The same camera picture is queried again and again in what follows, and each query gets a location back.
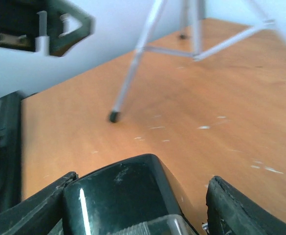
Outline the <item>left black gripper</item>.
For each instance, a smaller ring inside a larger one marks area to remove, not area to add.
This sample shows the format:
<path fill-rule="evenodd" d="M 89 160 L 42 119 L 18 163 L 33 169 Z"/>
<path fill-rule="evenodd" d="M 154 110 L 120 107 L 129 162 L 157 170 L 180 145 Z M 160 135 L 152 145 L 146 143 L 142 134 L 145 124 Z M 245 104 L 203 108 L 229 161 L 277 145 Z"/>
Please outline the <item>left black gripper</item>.
<path fill-rule="evenodd" d="M 95 18 L 67 0 L 0 0 L 0 47 L 35 52 L 46 12 L 49 55 L 62 57 L 94 33 Z"/>

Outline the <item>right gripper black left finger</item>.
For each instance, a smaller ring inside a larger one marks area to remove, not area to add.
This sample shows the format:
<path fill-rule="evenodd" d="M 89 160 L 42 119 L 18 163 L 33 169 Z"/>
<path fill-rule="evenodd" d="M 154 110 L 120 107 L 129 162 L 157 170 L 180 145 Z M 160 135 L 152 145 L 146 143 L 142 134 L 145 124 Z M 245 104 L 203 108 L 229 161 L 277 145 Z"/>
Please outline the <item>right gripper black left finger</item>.
<path fill-rule="evenodd" d="M 0 213 L 0 235 L 63 235 L 63 192 L 76 179 L 71 171 Z"/>

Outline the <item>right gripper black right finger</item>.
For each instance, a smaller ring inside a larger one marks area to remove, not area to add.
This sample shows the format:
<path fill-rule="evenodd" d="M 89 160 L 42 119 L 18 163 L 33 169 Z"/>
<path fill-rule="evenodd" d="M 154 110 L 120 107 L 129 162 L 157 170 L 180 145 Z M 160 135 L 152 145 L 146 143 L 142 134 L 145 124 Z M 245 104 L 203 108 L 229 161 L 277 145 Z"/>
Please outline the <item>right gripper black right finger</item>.
<path fill-rule="evenodd" d="M 253 202 L 220 176 L 206 193 L 211 235 L 286 235 L 286 223 Z"/>

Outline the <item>clear plastic metronome cover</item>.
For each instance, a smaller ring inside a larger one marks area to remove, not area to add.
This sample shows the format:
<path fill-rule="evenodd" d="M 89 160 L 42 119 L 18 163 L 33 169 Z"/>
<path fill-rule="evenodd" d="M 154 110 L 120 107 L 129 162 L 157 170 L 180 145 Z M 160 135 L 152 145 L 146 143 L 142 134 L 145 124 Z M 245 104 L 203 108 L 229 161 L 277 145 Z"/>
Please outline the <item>clear plastic metronome cover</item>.
<path fill-rule="evenodd" d="M 182 216 L 170 214 L 120 230 L 115 235 L 196 235 Z"/>

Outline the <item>black metronome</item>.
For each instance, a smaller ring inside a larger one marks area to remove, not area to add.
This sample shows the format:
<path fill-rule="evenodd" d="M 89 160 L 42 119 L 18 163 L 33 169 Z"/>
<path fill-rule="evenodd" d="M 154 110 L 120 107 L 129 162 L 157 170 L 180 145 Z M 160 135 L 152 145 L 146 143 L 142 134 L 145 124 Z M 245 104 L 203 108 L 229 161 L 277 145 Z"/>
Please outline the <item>black metronome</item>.
<path fill-rule="evenodd" d="M 63 191 L 66 235 L 111 235 L 176 215 L 191 224 L 192 205 L 181 184 L 153 154 L 131 157 L 69 183 Z"/>

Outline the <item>white tripod music stand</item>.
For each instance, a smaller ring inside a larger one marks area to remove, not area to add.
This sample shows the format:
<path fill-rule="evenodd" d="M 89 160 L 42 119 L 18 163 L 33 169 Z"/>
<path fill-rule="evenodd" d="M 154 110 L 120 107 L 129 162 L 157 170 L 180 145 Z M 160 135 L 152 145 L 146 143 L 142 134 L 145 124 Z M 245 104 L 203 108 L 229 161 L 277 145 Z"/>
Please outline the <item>white tripod music stand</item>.
<path fill-rule="evenodd" d="M 211 47 L 210 49 L 203 51 L 202 50 L 202 30 L 201 30 L 201 21 L 202 21 L 202 13 L 199 9 L 199 1 L 198 0 L 183 0 L 182 1 L 182 10 L 181 10 L 181 27 L 180 27 L 180 39 L 186 39 L 186 27 L 187 27 L 187 19 L 188 19 L 188 10 L 191 10 L 191 29 L 192 29 L 192 38 L 191 43 L 193 46 L 192 52 L 185 52 L 180 50 L 173 50 L 164 47 L 154 47 L 149 46 L 150 38 L 153 35 L 154 29 L 156 27 L 157 22 L 160 19 L 160 16 L 164 10 L 164 6 L 166 5 L 165 0 L 156 0 L 153 3 L 153 6 L 146 18 L 143 30 L 140 34 L 138 42 L 135 46 L 133 59 L 131 61 L 131 65 L 129 67 L 127 76 L 125 77 L 125 81 L 122 85 L 122 88 L 119 92 L 119 95 L 116 99 L 116 102 L 108 116 L 108 121 L 111 123 L 116 123 L 118 121 L 121 106 L 126 97 L 126 94 L 129 90 L 130 84 L 135 77 L 136 71 L 139 67 L 139 63 L 143 56 L 143 53 L 146 51 L 151 51 L 155 53 L 180 56 L 186 58 L 192 58 L 194 61 L 201 61 L 211 55 L 218 53 L 219 51 L 230 47 L 231 45 L 251 37 L 252 35 L 268 29 L 272 28 L 275 30 L 276 34 L 284 41 L 286 44 L 286 30 L 281 26 L 277 19 L 271 18 L 267 11 L 265 11 L 264 7 L 260 6 L 257 0 L 248 0 L 247 4 L 251 6 L 252 11 L 259 17 L 260 23 L 249 27 L 248 29 L 226 39 L 225 41 L 217 44 L 216 46 Z"/>

